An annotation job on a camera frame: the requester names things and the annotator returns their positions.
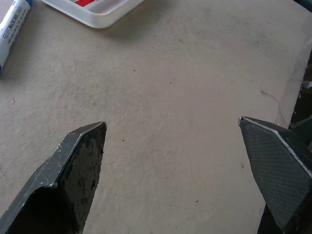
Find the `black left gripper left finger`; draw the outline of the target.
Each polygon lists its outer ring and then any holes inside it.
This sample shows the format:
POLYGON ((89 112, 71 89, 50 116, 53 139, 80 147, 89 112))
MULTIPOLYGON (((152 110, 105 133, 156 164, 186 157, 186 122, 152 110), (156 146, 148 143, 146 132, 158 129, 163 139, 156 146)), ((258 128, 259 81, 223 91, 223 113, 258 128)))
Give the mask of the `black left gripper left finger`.
POLYGON ((99 182, 107 125, 70 133, 0 218, 2 234, 81 234, 99 182))

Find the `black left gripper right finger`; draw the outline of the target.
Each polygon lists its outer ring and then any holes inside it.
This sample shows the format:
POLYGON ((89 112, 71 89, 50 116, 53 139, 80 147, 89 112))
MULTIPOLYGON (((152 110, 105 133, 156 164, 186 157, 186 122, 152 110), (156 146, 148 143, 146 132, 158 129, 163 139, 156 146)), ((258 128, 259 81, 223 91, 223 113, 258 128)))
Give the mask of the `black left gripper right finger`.
POLYGON ((312 232, 312 153, 291 130, 241 117, 253 177, 283 234, 312 232))

